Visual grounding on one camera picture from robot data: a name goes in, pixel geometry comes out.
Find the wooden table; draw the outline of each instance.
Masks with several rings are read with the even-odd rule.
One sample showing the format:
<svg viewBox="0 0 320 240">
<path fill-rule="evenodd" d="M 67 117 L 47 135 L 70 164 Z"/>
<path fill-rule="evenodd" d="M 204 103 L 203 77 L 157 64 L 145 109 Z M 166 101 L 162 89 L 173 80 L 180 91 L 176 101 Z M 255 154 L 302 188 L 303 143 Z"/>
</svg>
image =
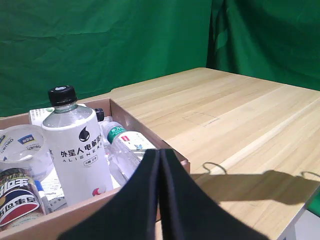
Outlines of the wooden table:
<svg viewBox="0 0 320 240">
<path fill-rule="evenodd" d="M 319 91 L 196 68 L 107 95 L 188 158 L 222 208 L 270 239 L 285 237 L 320 185 Z"/>
</svg>

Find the clear tape roll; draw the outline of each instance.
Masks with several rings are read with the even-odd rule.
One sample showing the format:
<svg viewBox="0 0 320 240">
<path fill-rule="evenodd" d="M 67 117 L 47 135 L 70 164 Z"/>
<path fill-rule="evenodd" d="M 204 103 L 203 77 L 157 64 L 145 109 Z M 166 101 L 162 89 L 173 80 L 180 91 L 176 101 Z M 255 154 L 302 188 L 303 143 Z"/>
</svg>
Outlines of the clear tape roll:
<svg viewBox="0 0 320 240">
<path fill-rule="evenodd" d="M 0 171 L 26 169 L 42 181 L 54 168 L 47 140 L 35 125 L 17 125 L 0 131 Z"/>
</svg>

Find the water bottle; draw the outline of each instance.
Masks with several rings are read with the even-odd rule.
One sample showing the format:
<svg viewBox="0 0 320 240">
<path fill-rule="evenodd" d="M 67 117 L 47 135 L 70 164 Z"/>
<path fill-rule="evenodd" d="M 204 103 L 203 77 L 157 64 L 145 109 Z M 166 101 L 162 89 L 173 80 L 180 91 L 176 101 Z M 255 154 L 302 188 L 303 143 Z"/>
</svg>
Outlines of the water bottle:
<svg viewBox="0 0 320 240">
<path fill-rule="evenodd" d="M 109 159 L 120 168 L 127 179 L 135 172 L 145 151 L 156 148 L 140 132 L 127 131 L 118 122 L 103 122 L 100 127 L 111 144 Z"/>
<path fill-rule="evenodd" d="M 113 189 L 96 112 L 76 104 L 73 86 L 51 89 L 54 111 L 42 122 L 67 204 Z"/>
</svg>

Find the open cardboard box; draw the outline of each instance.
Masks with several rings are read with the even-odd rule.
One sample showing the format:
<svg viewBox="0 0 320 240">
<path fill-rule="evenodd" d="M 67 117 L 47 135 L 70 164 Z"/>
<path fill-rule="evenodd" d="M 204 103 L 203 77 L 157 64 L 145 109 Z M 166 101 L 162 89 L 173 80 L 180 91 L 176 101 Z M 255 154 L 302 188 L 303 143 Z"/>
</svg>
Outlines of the open cardboard box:
<svg viewBox="0 0 320 240">
<path fill-rule="evenodd" d="M 135 119 L 130 113 L 116 104 L 112 99 L 105 98 L 84 102 L 90 108 L 102 108 L 105 116 L 112 116 L 113 120 L 119 122 L 129 131 L 142 133 L 158 149 L 171 148 L 165 141 Z M 0 119 L 0 129 L 15 125 L 29 124 L 28 114 L 20 114 Z M 186 171 L 190 172 L 190 163 L 180 153 L 175 154 Z M 113 189 L 101 195 L 92 197 L 83 202 L 66 207 L 35 220 L 26 222 L 0 232 L 0 239 L 4 240 L 53 240 L 60 233 L 80 223 L 106 204 L 120 188 Z"/>
</svg>

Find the black cap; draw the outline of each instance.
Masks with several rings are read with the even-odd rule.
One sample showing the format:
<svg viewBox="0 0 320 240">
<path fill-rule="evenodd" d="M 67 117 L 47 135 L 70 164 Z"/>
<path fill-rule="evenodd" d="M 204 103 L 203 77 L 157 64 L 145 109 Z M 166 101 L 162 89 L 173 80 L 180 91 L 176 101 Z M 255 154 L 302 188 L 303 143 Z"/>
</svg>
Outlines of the black cap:
<svg viewBox="0 0 320 240">
<path fill-rule="evenodd" d="M 105 112 L 102 108 L 95 108 L 95 114 L 96 118 L 98 119 L 98 122 L 102 122 L 105 119 Z"/>
<path fill-rule="evenodd" d="M 77 96 L 73 86 L 64 85 L 52 88 L 48 92 L 49 100 L 52 106 L 62 106 L 76 102 Z"/>
</svg>

